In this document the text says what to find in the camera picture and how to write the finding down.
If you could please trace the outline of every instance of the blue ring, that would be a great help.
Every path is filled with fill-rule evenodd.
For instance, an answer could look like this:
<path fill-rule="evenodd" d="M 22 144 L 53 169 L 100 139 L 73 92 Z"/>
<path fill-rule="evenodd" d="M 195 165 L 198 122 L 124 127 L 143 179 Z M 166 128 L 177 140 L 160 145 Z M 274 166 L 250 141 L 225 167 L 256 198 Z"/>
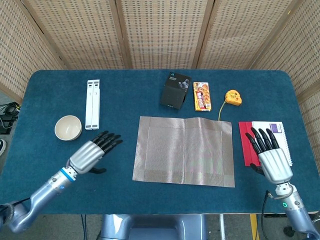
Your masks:
<path fill-rule="evenodd" d="M 66 176 L 67 179 L 69 179 L 70 182 L 74 182 L 75 180 L 73 180 L 66 172 L 65 170 L 63 170 L 62 168 L 60 169 L 60 172 L 63 173 L 63 175 Z"/>

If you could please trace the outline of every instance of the red notebook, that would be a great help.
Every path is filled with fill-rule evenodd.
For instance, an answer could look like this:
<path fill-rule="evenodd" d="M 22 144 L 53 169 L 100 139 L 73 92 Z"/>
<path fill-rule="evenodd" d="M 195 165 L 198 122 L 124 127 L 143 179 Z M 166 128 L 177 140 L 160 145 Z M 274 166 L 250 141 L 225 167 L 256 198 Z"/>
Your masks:
<path fill-rule="evenodd" d="M 256 154 L 254 148 L 252 147 L 249 139 L 246 136 L 246 133 L 251 134 L 251 136 L 255 136 L 251 131 L 252 122 L 251 121 L 240 121 L 239 122 L 239 130 L 242 142 L 242 150 L 244 157 L 244 165 L 250 166 L 250 164 L 255 164 L 256 166 L 260 166 L 258 155 Z"/>

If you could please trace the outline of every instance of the blue tablecloth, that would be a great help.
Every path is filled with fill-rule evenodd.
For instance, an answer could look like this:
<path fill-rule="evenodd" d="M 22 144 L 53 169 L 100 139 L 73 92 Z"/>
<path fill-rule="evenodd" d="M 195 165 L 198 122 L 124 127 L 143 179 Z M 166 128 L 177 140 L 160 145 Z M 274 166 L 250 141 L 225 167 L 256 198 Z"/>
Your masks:
<path fill-rule="evenodd" d="M 320 178 L 289 76 L 277 70 L 173 70 L 209 82 L 213 109 L 195 112 L 192 90 L 180 110 L 160 105 L 172 70 L 41 70 L 31 77 L 12 146 L 0 178 L 0 203 L 29 197 L 66 164 L 87 140 L 103 130 L 124 140 L 97 165 L 107 173 L 78 175 L 68 190 L 44 209 L 47 214 L 258 213 L 266 189 L 275 185 L 245 167 L 239 121 L 282 121 L 293 161 L 293 178 L 309 211 L 320 209 Z M 100 130 L 83 130 L 74 141 L 54 133 L 65 115 L 84 127 L 87 80 L 100 79 Z M 242 105 L 221 114 L 232 123 L 235 188 L 132 181 L 140 116 L 218 118 L 225 93 L 240 92 Z M 283 212 L 270 200 L 266 212 Z"/>

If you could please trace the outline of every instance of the white notepad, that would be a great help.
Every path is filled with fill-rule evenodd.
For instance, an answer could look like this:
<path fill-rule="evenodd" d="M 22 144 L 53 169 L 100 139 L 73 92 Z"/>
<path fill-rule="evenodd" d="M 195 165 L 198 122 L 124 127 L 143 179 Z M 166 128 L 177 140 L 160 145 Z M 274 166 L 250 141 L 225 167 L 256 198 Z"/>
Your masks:
<path fill-rule="evenodd" d="M 281 121 L 253 121 L 252 127 L 254 127 L 256 130 L 262 129 L 264 131 L 266 131 L 266 129 L 270 129 L 273 132 L 275 139 L 279 144 L 279 147 L 283 149 L 289 165 L 292 166 L 292 160 L 286 138 L 286 132 L 284 129 L 284 125 Z"/>

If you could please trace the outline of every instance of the white bowl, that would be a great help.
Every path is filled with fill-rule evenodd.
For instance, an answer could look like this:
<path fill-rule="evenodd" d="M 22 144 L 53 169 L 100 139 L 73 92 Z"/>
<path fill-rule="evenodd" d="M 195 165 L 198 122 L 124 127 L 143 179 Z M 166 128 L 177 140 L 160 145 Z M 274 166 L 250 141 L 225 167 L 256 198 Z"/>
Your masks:
<path fill-rule="evenodd" d="M 75 140 L 80 136 L 82 126 L 79 118 L 76 116 L 64 116 L 56 122 L 54 133 L 56 137 L 63 141 Z"/>

